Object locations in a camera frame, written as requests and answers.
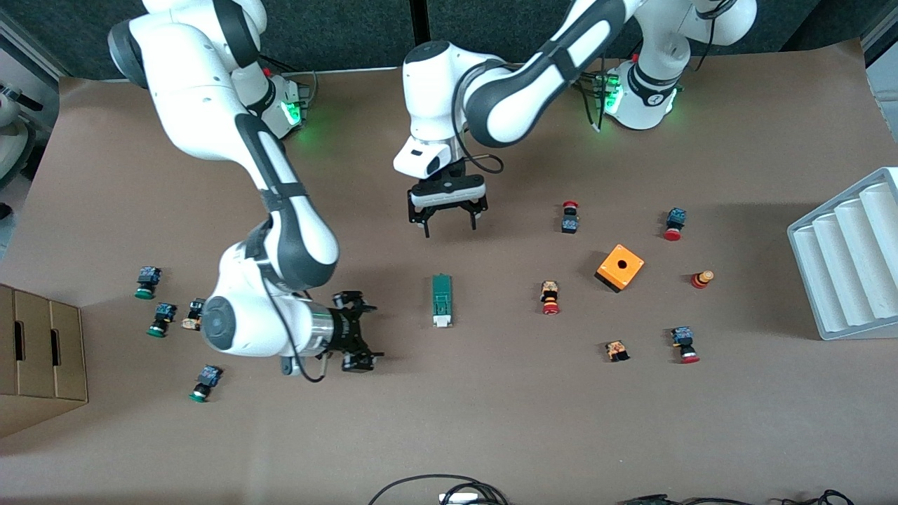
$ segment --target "small electronic component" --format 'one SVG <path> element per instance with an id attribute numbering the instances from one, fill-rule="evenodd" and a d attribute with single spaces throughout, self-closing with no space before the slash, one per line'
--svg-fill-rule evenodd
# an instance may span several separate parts
<path id="1" fill-rule="evenodd" d="M 189 398 L 197 403 L 205 403 L 209 394 L 212 393 L 212 388 L 218 385 L 224 372 L 221 368 L 212 365 L 203 367 L 203 371 L 199 372 L 199 377 L 197 377 L 199 384 L 193 388 L 193 393 Z"/>
<path id="2" fill-rule="evenodd" d="M 608 351 L 608 358 L 611 361 L 626 361 L 629 359 L 627 348 L 623 346 L 621 341 L 605 344 L 605 350 Z"/>
<path id="3" fill-rule="evenodd" d="M 559 308 L 559 283 L 554 280 L 546 280 L 543 282 L 540 301 L 542 302 L 543 314 L 555 315 L 561 312 L 561 309 Z"/>
<path id="4" fill-rule="evenodd" d="M 156 337 L 157 339 L 163 338 L 168 331 L 169 323 L 174 321 L 176 312 L 178 312 L 178 306 L 172 304 L 158 304 L 156 306 L 155 319 L 153 320 L 153 324 L 150 324 L 150 329 L 146 331 L 146 334 L 151 337 Z"/>
<path id="5" fill-rule="evenodd" d="M 140 273 L 137 274 L 137 284 L 140 286 L 137 287 L 134 296 L 141 300 L 152 300 L 155 298 L 156 285 L 159 284 L 159 279 L 162 275 L 162 269 L 157 269 L 156 267 L 142 267 Z"/>
<path id="6" fill-rule="evenodd" d="M 680 240 L 680 231 L 686 225 L 686 211 L 674 207 L 667 213 L 667 230 L 665 238 L 671 242 Z"/>
<path id="7" fill-rule="evenodd" d="M 695 363 L 699 360 L 695 348 L 692 347 L 692 329 L 689 326 L 678 326 L 671 330 L 673 346 L 680 348 L 680 362 Z"/>
<path id="8" fill-rule="evenodd" d="M 580 207 L 574 200 L 568 200 L 561 204 L 564 207 L 564 216 L 561 218 L 561 233 L 575 234 L 580 226 L 580 216 L 577 208 Z"/>
<path id="9" fill-rule="evenodd" d="M 697 274 L 692 275 L 690 279 L 692 283 L 692 287 L 696 289 L 704 289 L 708 287 L 708 284 L 711 280 L 714 279 L 714 272 L 711 270 L 700 271 Z"/>
<path id="10" fill-rule="evenodd" d="M 205 298 L 195 298 L 190 302 L 190 312 L 187 313 L 187 317 L 180 321 L 180 327 L 185 330 L 198 332 L 203 323 L 203 305 L 205 304 Z"/>
<path id="11" fill-rule="evenodd" d="M 595 278 L 615 293 L 629 286 L 645 262 L 623 245 L 617 244 L 595 271 Z"/>
<path id="12" fill-rule="evenodd" d="M 434 302 L 434 326 L 452 326 L 452 277 L 441 273 L 431 280 Z"/>

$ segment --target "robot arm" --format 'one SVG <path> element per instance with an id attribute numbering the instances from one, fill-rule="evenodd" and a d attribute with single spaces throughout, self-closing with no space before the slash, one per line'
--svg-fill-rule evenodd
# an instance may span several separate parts
<path id="1" fill-rule="evenodd" d="M 445 41 L 414 48 L 402 68 L 411 137 L 393 161 L 396 170 L 426 179 L 461 159 L 455 133 L 465 122 L 484 146 L 521 141 L 644 1 L 574 0 L 559 30 L 514 72 L 498 57 Z"/>
<path id="2" fill-rule="evenodd" d="M 381 354 L 368 349 L 358 321 L 375 307 L 361 293 L 337 294 L 337 308 L 296 294 L 330 279 L 339 247 L 283 145 L 260 118 L 247 112 L 234 88 L 231 71 L 241 64 L 237 60 L 251 65 L 246 52 L 250 46 L 258 54 L 258 33 L 251 36 L 256 32 L 253 18 L 231 0 L 194 0 L 178 7 L 177 13 L 132 20 L 127 34 L 113 30 L 110 51 L 116 58 L 114 39 L 133 38 L 131 45 L 141 57 L 139 74 L 172 143 L 201 159 L 242 165 L 269 213 L 246 241 L 222 255 L 218 283 L 203 308 L 203 336 L 211 347 L 228 354 L 280 355 L 285 375 L 309 378 L 304 357 L 334 350 L 343 352 L 346 371 L 373 369 Z M 243 39 L 240 30 L 227 37 L 224 29 L 240 25 L 236 14 L 236 21 L 249 28 L 242 30 Z M 239 47 L 243 49 L 235 58 Z M 117 65 L 123 67 L 118 59 Z"/>
<path id="3" fill-rule="evenodd" d="M 427 234 L 434 212 L 462 207 L 476 228 L 486 183 L 464 174 L 471 160 L 464 125 L 484 146 L 520 142 L 630 17 L 642 27 L 643 51 L 637 64 L 625 62 L 609 71 L 612 78 L 600 78 L 609 96 L 602 106 L 624 126 L 646 129 L 670 110 L 689 63 L 686 38 L 731 44 L 748 32 L 756 12 L 756 0 L 573 0 L 559 30 L 515 71 L 498 57 L 446 41 L 414 48 L 402 67 L 411 136 L 393 160 L 398 172 L 420 179 L 409 190 L 409 221 Z M 447 167 L 448 174 L 441 172 Z"/>
<path id="4" fill-rule="evenodd" d="M 337 239 L 309 200 L 265 124 L 250 115 L 209 38 L 193 26 L 166 23 L 136 33 L 165 133 L 180 150 L 243 166 L 269 220 L 254 230 L 254 257 L 267 281 L 285 292 L 316 288 L 337 266 Z"/>
<path id="5" fill-rule="evenodd" d="M 639 59 L 608 72 L 616 84 L 605 88 L 605 112 L 627 128 L 657 126 L 689 65 L 687 39 L 732 44 L 751 29 L 757 10 L 755 0 L 647 0 L 635 14 L 643 34 Z"/>

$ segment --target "white connector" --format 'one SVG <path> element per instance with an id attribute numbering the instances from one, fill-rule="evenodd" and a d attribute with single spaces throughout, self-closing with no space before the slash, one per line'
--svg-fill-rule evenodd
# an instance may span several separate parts
<path id="1" fill-rule="evenodd" d="M 440 503 L 443 503 L 446 493 L 440 493 Z M 454 492 L 447 502 L 448 505 L 466 505 L 472 501 L 477 501 L 480 496 L 476 492 Z"/>

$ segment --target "green led light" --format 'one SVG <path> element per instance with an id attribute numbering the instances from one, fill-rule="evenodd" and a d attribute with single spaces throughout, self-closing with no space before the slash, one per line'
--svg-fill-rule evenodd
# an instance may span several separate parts
<path id="1" fill-rule="evenodd" d="M 284 111 L 290 126 L 297 125 L 303 120 L 303 110 L 299 108 L 298 103 L 281 102 L 281 110 Z"/>
<path id="2" fill-rule="evenodd" d="M 667 103 L 667 110 L 665 111 L 665 114 L 670 112 L 674 108 L 674 98 L 676 98 L 676 88 L 674 88 L 671 92 L 671 101 Z"/>
<path id="3" fill-rule="evenodd" d="M 614 114 L 618 107 L 621 106 L 621 98 L 623 93 L 621 86 L 621 78 L 617 75 L 609 75 L 605 78 L 605 112 Z"/>

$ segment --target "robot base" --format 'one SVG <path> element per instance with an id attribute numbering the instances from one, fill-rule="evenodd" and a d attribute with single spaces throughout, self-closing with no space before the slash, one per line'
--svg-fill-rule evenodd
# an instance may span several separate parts
<path id="1" fill-rule="evenodd" d="M 262 112 L 262 121 L 277 138 L 284 138 L 305 123 L 299 86 L 280 75 L 272 75 L 269 79 L 275 85 L 275 101 Z"/>
<path id="2" fill-rule="evenodd" d="M 650 129 L 658 126 L 661 120 L 674 107 L 676 89 L 665 97 L 664 93 L 653 94 L 646 101 L 630 86 L 629 70 L 633 62 L 625 61 L 617 68 L 608 71 L 604 78 L 605 102 L 596 99 L 598 107 L 604 107 L 604 113 L 615 118 L 621 125 L 631 129 Z M 603 78 L 597 77 L 594 82 L 596 94 L 602 92 Z"/>

